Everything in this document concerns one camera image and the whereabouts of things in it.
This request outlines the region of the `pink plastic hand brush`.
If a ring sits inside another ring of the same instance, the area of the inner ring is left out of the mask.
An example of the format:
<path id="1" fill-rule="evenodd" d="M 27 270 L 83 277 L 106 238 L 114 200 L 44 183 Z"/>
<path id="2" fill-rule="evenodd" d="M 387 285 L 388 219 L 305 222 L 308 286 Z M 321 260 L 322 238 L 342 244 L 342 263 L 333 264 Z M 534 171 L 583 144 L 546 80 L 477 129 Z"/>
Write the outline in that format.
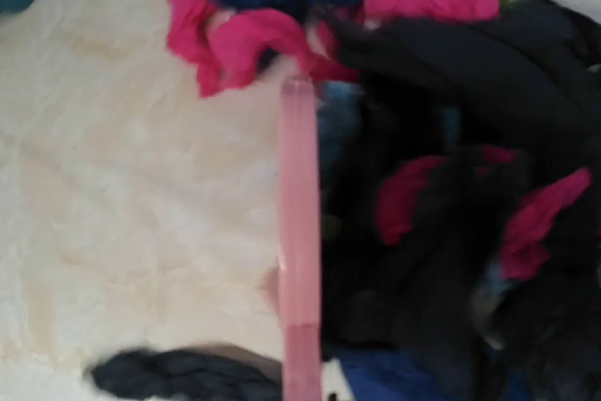
<path id="1" fill-rule="evenodd" d="M 283 399 L 320 401 L 320 193 L 312 83 L 291 77 L 279 103 L 278 302 L 284 335 Z"/>

